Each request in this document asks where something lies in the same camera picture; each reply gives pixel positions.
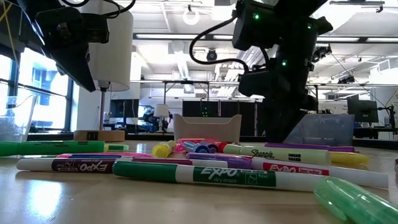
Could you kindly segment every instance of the green led light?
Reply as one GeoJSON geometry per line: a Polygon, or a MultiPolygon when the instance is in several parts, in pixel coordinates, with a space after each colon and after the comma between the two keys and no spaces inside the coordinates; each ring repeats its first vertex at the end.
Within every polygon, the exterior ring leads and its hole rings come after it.
{"type": "Polygon", "coordinates": [[[253,13],[253,18],[254,18],[255,20],[259,20],[259,19],[260,19],[260,15],[257,14],[257,13],[253,13]]]}

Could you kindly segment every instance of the computer monitor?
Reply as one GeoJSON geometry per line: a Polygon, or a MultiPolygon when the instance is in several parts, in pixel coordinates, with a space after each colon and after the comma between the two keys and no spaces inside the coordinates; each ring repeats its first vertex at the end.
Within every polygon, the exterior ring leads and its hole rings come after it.
{"type": "Polygon", "coordinates": [[[370,100],[347,100],[348,114],[355,115],[356,122],[378,123],[377,103],[370,100]]]}
{"type": "Polygon", "coordinates": [[[139,100],[111,100],[112,118],[137,118],[139,100]]]}

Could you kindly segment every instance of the table surface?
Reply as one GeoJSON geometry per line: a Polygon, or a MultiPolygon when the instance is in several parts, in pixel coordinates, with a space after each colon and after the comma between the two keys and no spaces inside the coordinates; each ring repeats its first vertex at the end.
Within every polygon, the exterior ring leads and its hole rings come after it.
{"type": "MultiPolygon", "coordinates": [[[[131,151],[150,153],[156,143],[125,144],[131,151]]],[[[398,151],[356,149],[370,156],[369,170],[389,176],[389,190],[367,189],[398,203],[398,151]]],[[[144,182],[113,174],[18,171],[19,158],[0,158],[2,224],[341,223],[312,193],[144,182]]]]}

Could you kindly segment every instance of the yellow highlighter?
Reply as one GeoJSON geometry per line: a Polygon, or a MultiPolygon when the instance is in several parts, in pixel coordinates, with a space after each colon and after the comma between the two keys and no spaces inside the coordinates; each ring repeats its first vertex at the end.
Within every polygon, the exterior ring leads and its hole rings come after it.
{"type": "Polygon", "coordinates": [[[155,158],[167,158],[173,152],[175,145],[175,141],[157,144],[152,148],[152,155],[155,158]]]}
{"type": "Polygon", "coordinates": [[[336,164],[368,164],[369,157],[351,152],[330,152],[331,162],[336,164]]]}

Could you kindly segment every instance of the white lampshade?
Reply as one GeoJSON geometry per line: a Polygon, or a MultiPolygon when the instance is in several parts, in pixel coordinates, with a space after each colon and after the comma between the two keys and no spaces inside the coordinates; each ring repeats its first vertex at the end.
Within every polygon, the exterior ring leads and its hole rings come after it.
{"type": "MultiPolygon", "coordinates": [[[[113,11],[115,6],[102,0],[90,0],[81,7],[81,12],[87,13],[104,14],[113,11]]],[[[97,89],[96,81],[111,82],[112,91],[130,89],[132,25],[132,14],[122,13],[115,19],[108,19],[107,44],[90,43],[88,65],[97,89]]]]}
{"type": "Polygon", "coordinates": [[[169,116],[169,106],[156,105],[154,116],[155,117],[168,117],[169,116]]]}

